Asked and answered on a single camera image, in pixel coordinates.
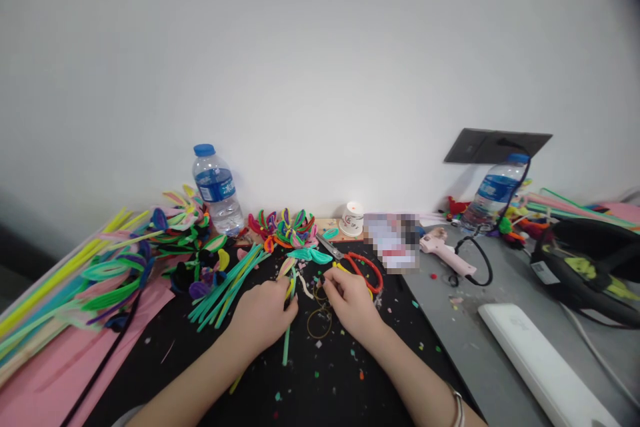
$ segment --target wall socket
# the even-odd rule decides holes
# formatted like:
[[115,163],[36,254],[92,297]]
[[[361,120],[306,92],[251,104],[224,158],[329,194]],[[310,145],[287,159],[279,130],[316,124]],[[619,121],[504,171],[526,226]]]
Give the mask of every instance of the wall socket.
[[553,137],[550,133],[509,132],[501,130],[462,129],[453,147],[449,150],[446,163],[501,163],[510,153],[523,153],[516,147],[499,145],[500,139],[507,139],[522,145],[533,157]]

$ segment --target plastic bottle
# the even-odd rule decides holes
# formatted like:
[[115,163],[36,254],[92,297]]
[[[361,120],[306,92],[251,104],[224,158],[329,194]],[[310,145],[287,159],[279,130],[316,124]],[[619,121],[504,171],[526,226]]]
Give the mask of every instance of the plastic bottle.
[[493,229],[507,207],[511,192],[525,175],[528,161],[528,155],[512,153],[506,162],[487,172],[475,198],[462,215],[460,224],[466,234],[486,234]]
[[245,218],[235,195],[229,166],[215,155],[215,148],[201,143],[193,148],[193,178],[202,200],[209,206],[211,223],[219,234],[236,236],[245,227]]

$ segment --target pink glue gun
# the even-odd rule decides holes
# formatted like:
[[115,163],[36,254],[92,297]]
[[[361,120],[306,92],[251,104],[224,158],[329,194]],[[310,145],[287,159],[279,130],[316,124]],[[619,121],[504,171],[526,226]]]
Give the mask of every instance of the pink glue gun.
[[477,269],[457,256],[452,247],[445,245],[446,239],[447,232],[442,227],[435,228],[420,239],[420,250],[437,255],[463,277],[472,276]]

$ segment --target paper cup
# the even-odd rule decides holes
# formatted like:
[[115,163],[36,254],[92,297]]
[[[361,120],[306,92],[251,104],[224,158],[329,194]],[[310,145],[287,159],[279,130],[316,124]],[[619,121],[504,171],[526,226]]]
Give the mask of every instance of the paper cup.
[[349,202],[338,221],[340,230],[348,237],[357,237],[362,234],[362,224],[365,219],[365,210],[357,202]]

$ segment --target white power strip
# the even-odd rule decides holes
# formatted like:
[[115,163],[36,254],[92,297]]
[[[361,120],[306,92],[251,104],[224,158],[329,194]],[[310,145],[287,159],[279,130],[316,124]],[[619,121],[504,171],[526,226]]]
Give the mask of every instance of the white power strip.
[[478,311],[555,427],[620,427],[520,307]]

